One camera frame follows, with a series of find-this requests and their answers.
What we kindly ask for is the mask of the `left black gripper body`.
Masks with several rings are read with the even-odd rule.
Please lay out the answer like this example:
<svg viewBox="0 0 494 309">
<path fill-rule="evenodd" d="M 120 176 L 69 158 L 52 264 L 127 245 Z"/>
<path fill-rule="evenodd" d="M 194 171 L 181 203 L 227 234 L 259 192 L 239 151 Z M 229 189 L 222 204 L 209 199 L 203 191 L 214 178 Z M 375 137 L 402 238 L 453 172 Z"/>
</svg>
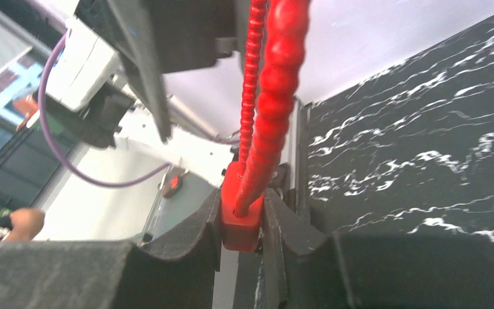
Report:
<svg viewBox="0 0 494 309">
<path fill-rule="evenodd" d="M 244 52 L 249 1 L 79 1 L 75 15 L 137 73 L 128 38 L 152 43 L 162 73 L 209 68 Z"/>
</svg>

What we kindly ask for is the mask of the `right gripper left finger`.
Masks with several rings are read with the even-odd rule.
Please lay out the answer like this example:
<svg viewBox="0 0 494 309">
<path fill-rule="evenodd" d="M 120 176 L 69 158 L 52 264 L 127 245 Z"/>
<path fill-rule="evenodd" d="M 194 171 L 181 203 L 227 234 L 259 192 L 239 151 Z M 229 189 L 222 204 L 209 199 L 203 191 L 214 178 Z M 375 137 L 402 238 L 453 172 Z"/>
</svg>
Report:
<svg viewBox="0 0 494 309">
<path fill-rule="evenodd" d="M 211 308 L 220 190 L 151 242 L 0 242 L 0 308 Z"/>
</svg>

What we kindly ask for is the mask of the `red cable lock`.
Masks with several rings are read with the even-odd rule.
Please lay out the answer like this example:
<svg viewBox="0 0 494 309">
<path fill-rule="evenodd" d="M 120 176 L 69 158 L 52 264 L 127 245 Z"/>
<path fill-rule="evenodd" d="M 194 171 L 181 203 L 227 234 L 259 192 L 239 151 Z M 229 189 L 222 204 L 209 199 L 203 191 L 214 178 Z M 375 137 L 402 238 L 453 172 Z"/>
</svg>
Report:
<svg viewBox="0 0 494 309">
<path fill-rule="evenodd" d="M 256 249 L 264 190 L 271 181 L 294 107 L 309 28 L 308 0 L 252 1 L 244 54 L 239 159 L 221 189 L 222 242 Z"/>
</svg>

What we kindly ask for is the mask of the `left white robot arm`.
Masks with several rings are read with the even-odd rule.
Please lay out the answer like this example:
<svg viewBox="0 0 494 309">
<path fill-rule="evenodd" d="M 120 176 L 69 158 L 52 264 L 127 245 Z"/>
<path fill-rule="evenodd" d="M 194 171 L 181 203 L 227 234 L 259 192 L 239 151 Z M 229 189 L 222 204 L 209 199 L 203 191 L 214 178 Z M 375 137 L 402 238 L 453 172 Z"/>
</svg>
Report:
<svg viewBox="0 0 494 309">
<path fill-rule="evenodd" d="M 164 78 L 244 53 L 248 1 L 79 1 L 37 100 L 83 142 L 156 156 L 221 186 L 235 154 Z"/>
</svg>

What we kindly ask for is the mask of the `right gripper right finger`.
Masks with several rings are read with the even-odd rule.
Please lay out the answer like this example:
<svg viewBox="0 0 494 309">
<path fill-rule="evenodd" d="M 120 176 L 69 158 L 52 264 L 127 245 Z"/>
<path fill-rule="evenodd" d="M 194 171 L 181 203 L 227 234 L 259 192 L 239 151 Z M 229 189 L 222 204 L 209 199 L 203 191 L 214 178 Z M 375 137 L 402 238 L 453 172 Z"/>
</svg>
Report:
<svg viewBox="0 0 494 309">
<path fill-rule="evenodd" d="M 269 189 L 268 308 L 494 308 L 494 244 L 461 236 L 324 234 Z"/>
</svg>

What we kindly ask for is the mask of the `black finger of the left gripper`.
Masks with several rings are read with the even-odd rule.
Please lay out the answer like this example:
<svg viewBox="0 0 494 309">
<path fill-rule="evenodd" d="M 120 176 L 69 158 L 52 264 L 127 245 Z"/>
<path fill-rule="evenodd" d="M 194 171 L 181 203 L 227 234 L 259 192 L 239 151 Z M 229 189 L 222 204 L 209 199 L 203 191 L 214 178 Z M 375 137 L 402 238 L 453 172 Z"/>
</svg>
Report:
<svg viewBox="0 0 494 309">
<path fill-rule="evenodd" d="M 127 59 L 128 79 L 143 88 L 142 103 L 152 113 L 160 140 L 171 137 L 170 114 L 152 21 L 146 1 L 107 2 L 111 42 Z"/>
</svg>

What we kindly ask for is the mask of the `operator hand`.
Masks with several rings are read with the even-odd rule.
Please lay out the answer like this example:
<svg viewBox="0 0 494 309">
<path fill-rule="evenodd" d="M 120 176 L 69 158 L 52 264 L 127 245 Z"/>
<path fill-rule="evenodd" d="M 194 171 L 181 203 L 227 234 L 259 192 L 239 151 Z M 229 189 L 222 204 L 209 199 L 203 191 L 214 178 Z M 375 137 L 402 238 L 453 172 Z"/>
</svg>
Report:
<svg viewBox="0 0 494 309">
<path fill-rule="evenodd" d="M 33 208 L 11 212 L 5 217 L 11 229 L 3 241 L 31 241 L 43 229 L 45 215 L 44 211 Z"/>
</svg>

